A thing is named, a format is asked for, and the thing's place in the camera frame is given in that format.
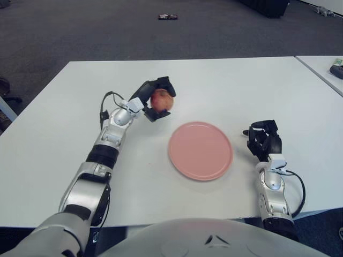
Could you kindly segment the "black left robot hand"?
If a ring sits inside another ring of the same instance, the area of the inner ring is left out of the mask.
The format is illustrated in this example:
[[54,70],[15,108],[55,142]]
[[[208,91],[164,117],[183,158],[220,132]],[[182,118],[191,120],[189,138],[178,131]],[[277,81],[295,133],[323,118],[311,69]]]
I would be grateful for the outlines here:
[[130,100],[134,98],[139,98],[141,103],[143,104],[143,112],[147,119],[151,122],[156,121],[157,119],[164,118],[170,115],[170,112],[164,110],[162,112],[157,112],[153,108],[149,108],[147,101],[151,98],[154,92],[157,89],[165,89],[171,97],[175,97],[176,93],[174,90],[173,85],[169,81],[169,77],[161,77],[157,78],[157,80],[146,81],[144,82],[130,97]]

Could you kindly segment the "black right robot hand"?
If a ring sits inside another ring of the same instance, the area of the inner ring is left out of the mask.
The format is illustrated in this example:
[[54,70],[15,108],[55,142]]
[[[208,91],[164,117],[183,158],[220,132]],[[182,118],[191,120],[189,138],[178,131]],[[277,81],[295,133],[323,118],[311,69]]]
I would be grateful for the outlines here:
[[247,147],[260,162],[268,162],[270,154],[282,153],[282,140],[275,120],[254,122],[243,135],[248,136]]

